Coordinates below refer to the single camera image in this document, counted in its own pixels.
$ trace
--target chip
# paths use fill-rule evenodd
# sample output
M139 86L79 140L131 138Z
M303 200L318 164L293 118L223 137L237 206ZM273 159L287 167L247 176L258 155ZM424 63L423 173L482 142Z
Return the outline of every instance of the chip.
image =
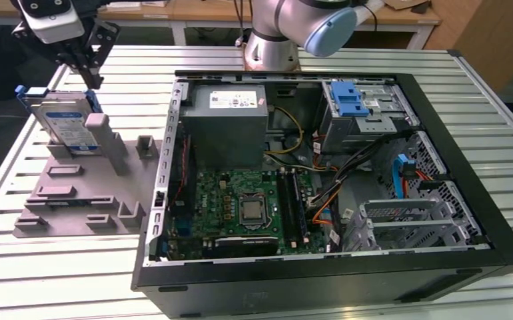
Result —
M238 222L249 230L266 224L266 197L262 193L243 194L239 197Z
M262 203L259 201L245 201L241 203L241 214L243 219L262 219Z

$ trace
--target blue hard drive label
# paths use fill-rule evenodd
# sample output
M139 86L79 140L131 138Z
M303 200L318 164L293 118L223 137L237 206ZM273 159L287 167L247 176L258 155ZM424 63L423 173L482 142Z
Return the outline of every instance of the blue hard drive label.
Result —
M46 112L46 122L71 151L77 154L91 154L97 149L94 136L83 126L86 117L79 112Z
M82 118L79 112L46 112L49 118Z

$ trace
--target blue drive bay latch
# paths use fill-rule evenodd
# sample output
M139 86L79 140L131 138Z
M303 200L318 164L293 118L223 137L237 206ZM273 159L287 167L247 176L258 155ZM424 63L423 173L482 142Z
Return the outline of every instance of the blue drive bay latch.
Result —
M370 114L370 110L362 105L362 94L351 82L334 81L330 88L341 117L366 117Z

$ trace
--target table leg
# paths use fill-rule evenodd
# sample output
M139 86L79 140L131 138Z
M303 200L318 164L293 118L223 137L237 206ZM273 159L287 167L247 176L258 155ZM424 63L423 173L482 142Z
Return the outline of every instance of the table leg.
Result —
M170 21L170 29L173 31L174 45L186 45L185 38L185 21Z
M427 38L430 38L431 30L434 29L432 25L419 25L410 42L407 43L408 50L422 50L426 45Z

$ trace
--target power supply label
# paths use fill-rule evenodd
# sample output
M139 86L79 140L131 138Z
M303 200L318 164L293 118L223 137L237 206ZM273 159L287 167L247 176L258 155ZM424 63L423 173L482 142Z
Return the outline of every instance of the power supply label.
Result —
M79 112L46 112L43 115L65 146L77 154L91 154L97 149L97 142L83 126L83 115Z
M257 108L255 91L213 91L210 93L211 109Z

